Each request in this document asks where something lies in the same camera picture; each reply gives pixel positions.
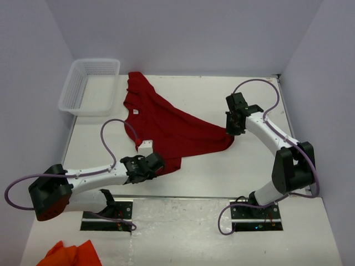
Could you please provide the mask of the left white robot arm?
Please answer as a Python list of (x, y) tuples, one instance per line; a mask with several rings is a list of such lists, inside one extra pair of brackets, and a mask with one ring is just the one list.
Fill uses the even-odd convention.
[(51, 166), (29, 186), (38, 221), (48, 221), (63, 212), (90, 212), (110, 221), (121, 219), (118, 205), (107, 189), (112, 185), (137, 184), (156, 178), (165, 167), (164, 159), (149, 147), (134, 157), (124, 157), (104, 169), (66, 170)]

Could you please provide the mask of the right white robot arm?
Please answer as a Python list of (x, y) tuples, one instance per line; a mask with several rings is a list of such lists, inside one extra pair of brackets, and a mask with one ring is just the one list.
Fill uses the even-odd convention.
[(270, 204), (317, 183), (315, 153), (309, 142), (299, 142), (281, 131), (262, 108), (249, 105), (241, 93), (227, 96), (226, 102), (226, 133), (240, 136), (248, 131), (274, 156), (270, 182), (249, 195), (247, 210), (252, 217), (261, 217)]

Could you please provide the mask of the red t shirt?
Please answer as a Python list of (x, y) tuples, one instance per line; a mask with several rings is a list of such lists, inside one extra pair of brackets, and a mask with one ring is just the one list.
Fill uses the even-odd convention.
[(125, 131), (130, 139), (151, 140), (165, 162), (160, 176), (181, 168), (182, 158), (227, 150), (234, 137), (220, 126), (183, 112), (160, 96), (141, 72), (128, 74), (123, 102), (129, 114)]

